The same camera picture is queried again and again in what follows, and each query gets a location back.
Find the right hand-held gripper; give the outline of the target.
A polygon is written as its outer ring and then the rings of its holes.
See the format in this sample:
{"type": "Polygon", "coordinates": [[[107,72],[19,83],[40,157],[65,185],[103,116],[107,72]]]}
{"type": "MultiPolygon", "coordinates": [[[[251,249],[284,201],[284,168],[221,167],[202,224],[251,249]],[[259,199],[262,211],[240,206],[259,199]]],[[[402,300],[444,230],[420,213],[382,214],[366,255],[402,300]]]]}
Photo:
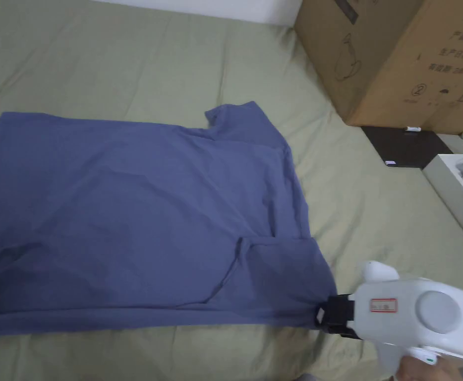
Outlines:
{"type": "Polygon", "coordinates": [[[362,277],[354,293],[318,306],[319,330],[373,343],[385,369],[398,369],[404,356],[429,365],[441,357],[463,362],[463,290],[403,278],[377,261],[365,263],[362,277]]]}

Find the person's right hand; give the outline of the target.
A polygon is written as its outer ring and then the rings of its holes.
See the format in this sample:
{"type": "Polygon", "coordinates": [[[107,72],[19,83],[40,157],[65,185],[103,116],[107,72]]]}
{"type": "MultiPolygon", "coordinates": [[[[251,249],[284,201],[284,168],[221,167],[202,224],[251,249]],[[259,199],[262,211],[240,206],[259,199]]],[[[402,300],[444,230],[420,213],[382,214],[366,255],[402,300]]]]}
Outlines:
{"type": "Polygon", "coordinates": [[[395,379],[398,381],[463,381],[458,367],[444,358],[438,358],[435,365],[417,358],[404,356],[395,379]]]}

